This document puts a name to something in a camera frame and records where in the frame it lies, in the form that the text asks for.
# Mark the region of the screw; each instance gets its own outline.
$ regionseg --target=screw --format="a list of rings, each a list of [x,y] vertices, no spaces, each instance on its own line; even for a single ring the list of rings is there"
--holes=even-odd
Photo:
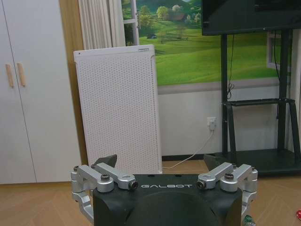
[[[204,190],[206,188],[206,183],[204,181],[197,181],[197,188],[198,189],[201,189],[201,190]]]
[[[102,174],[100,179],[103,181],[103,182],[106,182],[106,181],[109,181],[110,180],[110,176],[108,174]]]
[[[138,182],[135,180],[132,180],[129,184],[128,184],[128,188],[133,191],[138,187]]]
[[[231,181],[234,179],[234,175],[232,173],[226,173],[225,179]]]

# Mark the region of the wooden door frame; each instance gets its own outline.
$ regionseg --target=wooden door frame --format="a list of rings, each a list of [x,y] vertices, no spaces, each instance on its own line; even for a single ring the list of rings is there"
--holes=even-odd
[[[73,58],[74,51],[84,49],[83,36],[80,25],[79,2],[77,0],[59,1],[68,62],[69,79],[71,85],[73,109],[79,140],[80,157],[82,164],[88,164],[84,127],[79,101],[79,87],[77,82],[76,66]]]

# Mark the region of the white curtain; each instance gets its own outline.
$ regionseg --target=white curtain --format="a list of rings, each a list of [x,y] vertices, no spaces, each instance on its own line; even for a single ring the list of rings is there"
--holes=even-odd
[[[84,48],[125,46],[121,0],[79,0]]]

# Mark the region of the tree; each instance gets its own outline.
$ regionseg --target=tree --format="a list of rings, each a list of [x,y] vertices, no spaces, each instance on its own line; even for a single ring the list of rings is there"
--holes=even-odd
[[[173,12],[175,12],[175,13],[183,12],[183,7],[182,7],[182,6],[179,6],[179,5],[174,5],[174,6],[172,7],[172,10],[173,10]]]
[[[191,24],[191,16],[190,15],[187,15],[185,23],[186,24]]]
[[[150,15],[140,15],[139,20],[140,20],[140,25],[142,27],[148,28],[152,26],[152,20]]]
[[[201,22],[201,14],[200,13],[197,13],[194,16],[194,22],[196,22],[197,24],[199,24]]]
[[[167,20],[169,17],[168,8],[165,6],[160,6],[157,9],[158,19]]]
[[[150,9],[147,6],[141,6],[139,10],[140,15],[149,15],[150,14]]]

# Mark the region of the wooden door handle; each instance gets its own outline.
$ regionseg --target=wooden door handle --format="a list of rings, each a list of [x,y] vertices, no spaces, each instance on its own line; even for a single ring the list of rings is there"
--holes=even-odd
[[[21,63],[17,63],[20,82],[23,87],[25,87],[25,75],[24,75],[24,69]]]
[[[11,72],[11,66],[5,65],[6,68],[6,74],[8,75],[8,83],[11,88],[14,87],[14,81],[13,81],[13,73]]]

